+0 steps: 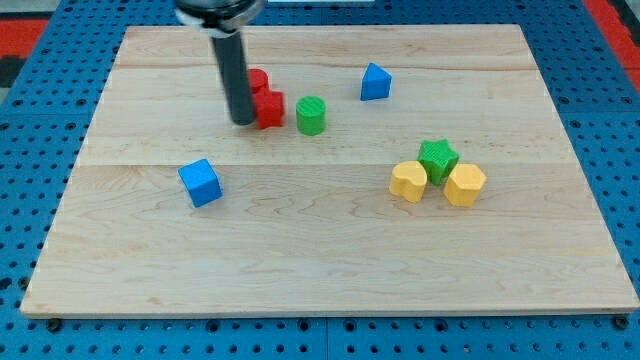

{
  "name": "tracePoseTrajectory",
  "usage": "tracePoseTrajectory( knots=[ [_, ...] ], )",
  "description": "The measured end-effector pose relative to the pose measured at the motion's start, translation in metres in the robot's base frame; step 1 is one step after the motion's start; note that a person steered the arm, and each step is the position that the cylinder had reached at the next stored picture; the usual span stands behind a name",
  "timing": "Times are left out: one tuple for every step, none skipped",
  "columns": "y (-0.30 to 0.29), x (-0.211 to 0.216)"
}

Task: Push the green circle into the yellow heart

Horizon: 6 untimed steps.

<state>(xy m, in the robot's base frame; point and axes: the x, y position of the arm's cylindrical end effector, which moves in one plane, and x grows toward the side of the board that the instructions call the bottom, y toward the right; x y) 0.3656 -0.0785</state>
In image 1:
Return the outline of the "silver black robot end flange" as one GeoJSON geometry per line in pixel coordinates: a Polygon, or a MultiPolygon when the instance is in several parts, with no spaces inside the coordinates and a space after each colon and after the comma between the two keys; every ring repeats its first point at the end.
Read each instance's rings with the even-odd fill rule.
{"type": "Polygon", "coordinates": [[[175,0],[177,19],[212,38],[228,38],[255,19],[266,0],[175,0]]]}

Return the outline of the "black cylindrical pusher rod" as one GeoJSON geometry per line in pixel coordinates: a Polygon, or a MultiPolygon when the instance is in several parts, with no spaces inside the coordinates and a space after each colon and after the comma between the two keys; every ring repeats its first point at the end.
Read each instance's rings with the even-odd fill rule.
{"type": "Polygon", "coordinates": [[[240,32],[211,40],[231,121],[239,126],[256,119],[244,45],[240,32]]]}

